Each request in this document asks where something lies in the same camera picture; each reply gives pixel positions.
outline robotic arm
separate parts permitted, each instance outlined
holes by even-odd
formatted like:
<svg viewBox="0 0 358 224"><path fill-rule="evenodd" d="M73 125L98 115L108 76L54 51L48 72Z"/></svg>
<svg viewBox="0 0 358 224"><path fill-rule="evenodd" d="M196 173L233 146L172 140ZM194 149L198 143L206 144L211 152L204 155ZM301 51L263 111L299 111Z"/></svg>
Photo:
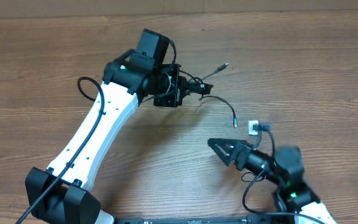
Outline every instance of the robotic arm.
<svg viewBox="0 0 358 224"><path fill-rule="evenodd" d="M168 45L173 47L175 56L172 63L163 64ZM27 214L31 212L35 218L53 224L202 224L202 220L194 219L117 219L102 211L100 202L90 194L96 173L118 131L147 95L153 95L154 106L175 108L190 93L210 94L213 85L203 83L201 79L201 82L195 78L188 81L179 76L180 65L175 63L176 54L172 40L145 29L136 50L130 49L106 65L99 94L72 140L46 171L33 167L27 175L25 187L29 204L32 205ZM78 151L92 129L94 131L88 142ZM280 212L299 212L320 217L325 223L335 223L323 203L303 181L299 149L279 150L272 159L254 150L245 141L210 139L208 144L227 166L235 161L239 170L249 169L255 174L263 174L267 180L277 184L278 189L273 197ZM294 216L282 214L274 217L293 223ZM25 216L26 213L17 223L21 223ZM261 213L244 218L204 221L215 224L278 223L272 217ZM317 222L295 216L295 223Z"/></svg>

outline wood grain surface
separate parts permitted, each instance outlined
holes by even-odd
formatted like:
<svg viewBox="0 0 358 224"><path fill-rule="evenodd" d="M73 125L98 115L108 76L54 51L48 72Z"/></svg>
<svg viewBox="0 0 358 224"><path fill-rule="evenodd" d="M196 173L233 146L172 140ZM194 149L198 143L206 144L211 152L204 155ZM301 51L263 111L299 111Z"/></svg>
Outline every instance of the wood grain surface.
<svg viewBox="0 0 358 224"><path fill-rule="evenodd" d="M119 217L235 217L245 183L207 146L208 138L255 141L247 121L273 124L277 144L301 148L306 178L338 223L358 223L358 11L76 17L0 20L0 223L28 207L24 179L66 146L92 102L76 79L103 69L143 28L173 39L177 62L230 101L155 108L149 101L121 129L93 194ZM172 59L172 51L166 60ZM88 93L96 93L89 84ZM265 137L261 146L270 152ZM250 207L272 210L267 181ZM41 223L29 217L25 223Z"/></svg>

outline beige wall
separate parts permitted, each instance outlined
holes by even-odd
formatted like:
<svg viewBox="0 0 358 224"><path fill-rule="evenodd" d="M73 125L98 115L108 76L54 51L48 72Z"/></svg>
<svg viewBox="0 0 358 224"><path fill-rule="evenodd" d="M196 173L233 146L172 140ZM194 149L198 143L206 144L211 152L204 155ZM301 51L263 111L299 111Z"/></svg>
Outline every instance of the beige wall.
<svg viewBox="0 0 358 224"><path fill-rule="evenodd" d="M0 18L358 9L358 0L0 0Z"/></svg>

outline gray connector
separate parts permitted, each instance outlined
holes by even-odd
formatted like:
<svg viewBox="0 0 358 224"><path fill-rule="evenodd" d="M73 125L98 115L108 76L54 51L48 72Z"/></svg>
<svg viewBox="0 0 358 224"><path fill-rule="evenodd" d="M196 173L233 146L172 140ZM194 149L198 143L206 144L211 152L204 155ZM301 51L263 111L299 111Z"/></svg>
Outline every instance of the gray connector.
<svg viewBox="0 0 358 224"><path fill-rule="evenodd" d="M258 130L254 130L254 125L259 124L259 120L250 120L248 121L248 135L257 136L259 134Z"/></svg>

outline wooden table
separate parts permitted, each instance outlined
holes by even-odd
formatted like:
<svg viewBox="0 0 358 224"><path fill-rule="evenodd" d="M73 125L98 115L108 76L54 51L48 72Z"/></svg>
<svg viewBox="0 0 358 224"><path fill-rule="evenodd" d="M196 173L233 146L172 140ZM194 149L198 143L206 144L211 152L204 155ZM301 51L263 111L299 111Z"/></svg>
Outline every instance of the wooden table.
<svg viewBox="0 0 358 224"><path fill-rule="evenodd" d="M219 101L190 96L176 109L144 103L98 172L93 194L105 211L245 215L242 173L226 168L206 141L255 141L247 122L259 119L273 124L278 145L299 145L306 178L337 222L358 223L358 11L0 20L0 223L14 223L28 207L28 171L46 168L90 109L76 79L101 81L105 64L136 47L145 27L175 41L187 72L202 76L229 63L208 81L234 105L239 127ZM270 153L267 137L261 148ZM272 210L274 189L255 184L247 203Z"/></svg>

